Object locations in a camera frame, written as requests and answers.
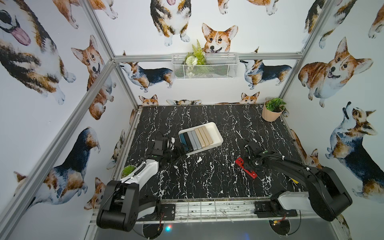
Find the red tool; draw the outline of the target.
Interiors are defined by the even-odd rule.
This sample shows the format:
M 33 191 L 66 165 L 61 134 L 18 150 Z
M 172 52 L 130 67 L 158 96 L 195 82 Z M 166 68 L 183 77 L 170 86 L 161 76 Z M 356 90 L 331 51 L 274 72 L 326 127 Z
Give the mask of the red tool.
M 243 160 L 242 158 L 237 158 L 235 164 L 239 166 L 250 178 L 253 180 L 258 177 L 255 168 L 251 165 L 249 160 Z

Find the white plastic storage box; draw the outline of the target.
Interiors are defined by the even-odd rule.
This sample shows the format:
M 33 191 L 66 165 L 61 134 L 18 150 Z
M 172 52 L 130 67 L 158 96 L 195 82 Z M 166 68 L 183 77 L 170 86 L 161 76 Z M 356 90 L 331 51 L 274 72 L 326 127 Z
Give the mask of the white plastic storage box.
M 224 141 L 213 122 L 181 130 L 178 135 L 187 156 L 219 147 Z

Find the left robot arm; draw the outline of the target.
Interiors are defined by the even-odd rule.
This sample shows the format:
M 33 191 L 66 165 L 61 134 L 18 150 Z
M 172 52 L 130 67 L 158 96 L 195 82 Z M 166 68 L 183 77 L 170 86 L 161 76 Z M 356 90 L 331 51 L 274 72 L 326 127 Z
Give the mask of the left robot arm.
M 140 191 L 161 169 L 184 157 L 187 149 L 169 137 L 156 137 L 152 147 L 141 158 L 141 164 L 132 173 L 106 185 L 96 219 L 97 226 L 129 232 L 138 220 L 162 221 L 174 217 L 170 205 L 163 206 L 161 200 L 154 196 L 140 197 Z

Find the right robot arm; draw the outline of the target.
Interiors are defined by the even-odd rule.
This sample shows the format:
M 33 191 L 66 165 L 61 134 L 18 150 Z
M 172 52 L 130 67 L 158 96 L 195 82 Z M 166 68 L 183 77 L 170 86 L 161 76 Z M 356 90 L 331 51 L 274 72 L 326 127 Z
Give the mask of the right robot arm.
M 282 173 L 297 181 L 303 192 L 280 191 L 271 196 L 272 209 L 298 210 L 316 213 L 320 218 L 332 222 L 352 205 L 353 200 L 334 170 L 305 166 L 274 150 L 263 150 L 244 140 L 248 160 L 242 169 L 254 178 L 257 171 L 269 169 Z

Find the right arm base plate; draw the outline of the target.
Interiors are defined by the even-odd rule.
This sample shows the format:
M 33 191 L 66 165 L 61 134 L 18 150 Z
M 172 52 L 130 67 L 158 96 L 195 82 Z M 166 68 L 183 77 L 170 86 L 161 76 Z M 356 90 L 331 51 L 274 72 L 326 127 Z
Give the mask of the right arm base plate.
M 283 218 L 283 217 L 297 217 L 296 210 L 285 210 L 277 201 L 256 201 L 254 202 L 254 214 L 258 218 Z

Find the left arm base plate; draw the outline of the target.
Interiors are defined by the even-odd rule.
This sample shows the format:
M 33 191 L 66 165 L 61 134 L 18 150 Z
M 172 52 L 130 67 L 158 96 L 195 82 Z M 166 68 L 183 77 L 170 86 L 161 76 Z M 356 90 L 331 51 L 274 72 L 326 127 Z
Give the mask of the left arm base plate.
M 175 219 L 175 204 L 159 204 L 155 207 L 147 208 L 139 212 L 137 220 L 139 222 L 150 221 L 173 221 Z

